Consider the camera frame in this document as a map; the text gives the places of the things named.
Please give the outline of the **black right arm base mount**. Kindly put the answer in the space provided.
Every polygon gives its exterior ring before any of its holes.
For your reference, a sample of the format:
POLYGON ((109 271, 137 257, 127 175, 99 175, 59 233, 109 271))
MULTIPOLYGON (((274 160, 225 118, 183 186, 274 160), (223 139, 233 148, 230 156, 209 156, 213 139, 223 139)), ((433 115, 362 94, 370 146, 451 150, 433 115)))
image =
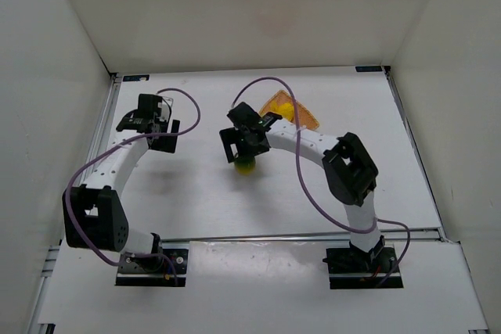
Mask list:
POLYGON ((327 248, 323 262, 327 265, 330 289, 402 289, 399 268, 385 279, 397 260, 393 247, 384 247, 375 261, 367 264, 350 248, 327 248))

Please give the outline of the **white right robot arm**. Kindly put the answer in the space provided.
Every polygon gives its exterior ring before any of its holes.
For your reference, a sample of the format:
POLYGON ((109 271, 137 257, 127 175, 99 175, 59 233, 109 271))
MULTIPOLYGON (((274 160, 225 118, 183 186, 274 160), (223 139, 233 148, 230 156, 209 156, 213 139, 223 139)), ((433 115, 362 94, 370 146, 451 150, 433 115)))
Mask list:
POLYGON ((363 262, 373 263, 384 248, 377 225, 374 190, 378 170, 359 137, 346 133, 336 138, 297 125, 277 113, 260 116, 241 102, 228 112, 232 127, 219 132, 229 163, 253 159, 270 149, 295 154, 321 167, 333 197, 344 206, 350 247, 363 262))

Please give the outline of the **yellow fake pear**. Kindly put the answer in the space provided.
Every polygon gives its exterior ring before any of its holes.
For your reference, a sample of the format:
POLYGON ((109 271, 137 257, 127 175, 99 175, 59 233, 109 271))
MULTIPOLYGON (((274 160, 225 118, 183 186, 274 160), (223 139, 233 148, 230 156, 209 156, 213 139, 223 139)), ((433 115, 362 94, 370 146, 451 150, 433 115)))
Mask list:
POLYGON ((294 105, 289 102, 275 105, 272 108, 272 112, 277 113, 283 119, 288 120, 289 122, 292 122, 294 120, 294 105))

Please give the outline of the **green peeled fake lime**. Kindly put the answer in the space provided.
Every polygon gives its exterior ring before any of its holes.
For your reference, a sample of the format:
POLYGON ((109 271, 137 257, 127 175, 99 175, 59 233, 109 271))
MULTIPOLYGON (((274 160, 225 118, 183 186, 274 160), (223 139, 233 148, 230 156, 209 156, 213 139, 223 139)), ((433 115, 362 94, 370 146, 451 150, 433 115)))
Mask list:
POLYGON ((237 156, 233 165, 239 174, 249 175, 255 171, 256 159, 254 156, 237 156))

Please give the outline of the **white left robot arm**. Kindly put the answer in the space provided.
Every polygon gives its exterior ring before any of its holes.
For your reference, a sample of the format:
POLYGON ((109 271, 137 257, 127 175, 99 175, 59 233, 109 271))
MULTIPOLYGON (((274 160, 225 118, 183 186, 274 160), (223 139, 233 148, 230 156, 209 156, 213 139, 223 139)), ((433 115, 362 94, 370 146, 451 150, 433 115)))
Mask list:
POLYGON ((116 127, 113 147, 90 163, 92 173, 63 193, 63 216, 68 246, 90 249, 109 265, 118 262, 104 252, 147 254, 148 266, 162 264, 160 236, 132 229, 121 194, 136 164, 149 150, 174 153, 180 121, 171 119, 171 100, 141 94, 137 107, 116 127))

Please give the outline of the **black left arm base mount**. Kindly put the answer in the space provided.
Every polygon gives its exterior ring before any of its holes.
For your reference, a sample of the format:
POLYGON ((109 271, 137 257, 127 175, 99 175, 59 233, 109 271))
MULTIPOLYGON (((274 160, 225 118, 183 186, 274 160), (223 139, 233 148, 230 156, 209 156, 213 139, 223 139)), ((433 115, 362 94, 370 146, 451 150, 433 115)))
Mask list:
POLYGON ((138 259, 121 255, 115 286, 185 287, 189 265, 189 243, 163 242, 162 250, 171 264, 161 257, 138 259))

